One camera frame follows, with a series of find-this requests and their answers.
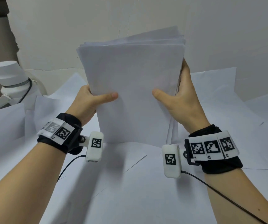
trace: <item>wire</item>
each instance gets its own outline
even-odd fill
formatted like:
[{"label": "wire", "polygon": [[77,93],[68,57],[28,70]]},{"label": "wire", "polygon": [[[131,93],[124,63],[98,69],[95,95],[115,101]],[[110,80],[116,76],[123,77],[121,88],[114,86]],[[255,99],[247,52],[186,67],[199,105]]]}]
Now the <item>wire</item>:
[{"label": "wire", "polygon": [[184,170],[181,171],[182,173],[191,175],[192,177],[196,178],[197,180],[201,181],[203,184],[205,184],[207,187],[209,187],[211,190],[213,190],[214,192],[218,193],[220,196],[222,196],[223,198],[225,198],[226,200],[228,200],[230,203],[236,205],[239,209],[243,210],[244,212],[246,212],[247,214],[251,215],[253,218],[255,218],[256,220],[260,221],[263,224],[267,224],[265,221],[261,220],[259,217],[257,217],[256,215],[252,214],[251,212],[247,211],[246,209],[244,209],[243,207],[241,207],[240,205],[238,205],[236,202],[230,200],[228,197],[224,196],[222,193],[220,193],[217,189],[214,189],[213,187],[211,187],[209,184],[205,183],[203,180],[201,180],[200,178],[194,176],[193,174],[190,174]]},{"label": "wire", "polygon": [[23,99],[26,97],[26,95],[28,94],[28,92],[31,90],[32,86],[33,86],[33,82],[30,78],[28,78],[29,81],[29,87],[28,90],[26,91],[26,93],[23,95],[23,97],[20,99],[20,101],[18,101],[17,104],[21,103],[21,101],[23,101]]},{"label": "wire", "polygon": [[59,181],[61,175],[64,173],[64,171],[67,169],[67,167],[74,161],[76,160],[77,158],[79,157],[86,157],[86,155],[81,155],[81,156],[77,156],[76,158],[74,158],[71,162],[69,162],[69,164],[65,167],[65,169],[61,172],[61,174],[59,175],[59,178],[57,179],[57,181]]}]

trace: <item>person's right hand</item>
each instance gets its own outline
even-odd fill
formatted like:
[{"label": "person's right hand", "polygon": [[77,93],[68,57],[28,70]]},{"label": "person's right hand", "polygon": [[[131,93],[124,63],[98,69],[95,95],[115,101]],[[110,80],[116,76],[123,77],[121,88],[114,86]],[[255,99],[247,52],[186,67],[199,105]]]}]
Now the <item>person's right hand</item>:
[{"label": "person's right hand", "polygon": [[181,82],[177,95],[170,96],[159,89],[153,89],[152,94],[190,134],[210,125],[198,100],[185,59],[182,63]]}]

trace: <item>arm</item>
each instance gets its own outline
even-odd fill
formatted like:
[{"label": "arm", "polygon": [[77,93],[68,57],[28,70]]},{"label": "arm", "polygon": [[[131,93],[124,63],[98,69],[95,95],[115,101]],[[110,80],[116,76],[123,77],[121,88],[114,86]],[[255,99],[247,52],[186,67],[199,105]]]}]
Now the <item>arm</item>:
[{"label": "arm", "polygon": [[[210,123],[198,100],[185,60],[182,69],[181,83],[176,96],[170,96],[158,89],[154,89],[152,93],[176,121],[189,133],[193,133],[209,126]],[[268,201],[241,169],[222,174],[205,174],[205,180],[213,188],[268,223]],[[209,188],[208,194],[218,224],[260,223]]]},{"label": "arm", "polygon": [[[66,113],[85,125],[98,105],[115,100],[117,93],[93,96],[83,86]],[[0,181],[0,224],[39,223],[53,193],[65,153],[38,143]]]}]

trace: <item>white cylinder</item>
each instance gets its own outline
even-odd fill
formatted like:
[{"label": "white cylinder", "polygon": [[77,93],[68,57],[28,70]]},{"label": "white cylinder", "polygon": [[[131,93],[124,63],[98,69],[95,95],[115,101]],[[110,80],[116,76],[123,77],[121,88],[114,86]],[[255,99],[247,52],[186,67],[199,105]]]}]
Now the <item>white cylinder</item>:
[{"label": "white cylinder", "polygon": [[0,84],[12,86],[28,80],[26,73],[16,61],[0,62]]}]

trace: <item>hand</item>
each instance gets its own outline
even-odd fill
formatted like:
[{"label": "hand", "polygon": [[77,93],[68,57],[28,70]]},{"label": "hand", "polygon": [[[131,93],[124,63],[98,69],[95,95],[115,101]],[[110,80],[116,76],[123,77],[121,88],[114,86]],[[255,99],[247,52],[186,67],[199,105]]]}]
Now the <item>hand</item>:
[{"label": "hand", "polygon": [[170,96],[159,89],[153,89],[152,94],[189,133],[210,125],[198,100],[185,59],[182,63],[181,82],[177,95]]},{"label": "hand", "polygon": [[104,103],[118,98],[117,93],[93,96],[89,85],[82,86],[66,113],[71,114],[81,121],[82,126],[88,123],[96,113],[96,108]]}]

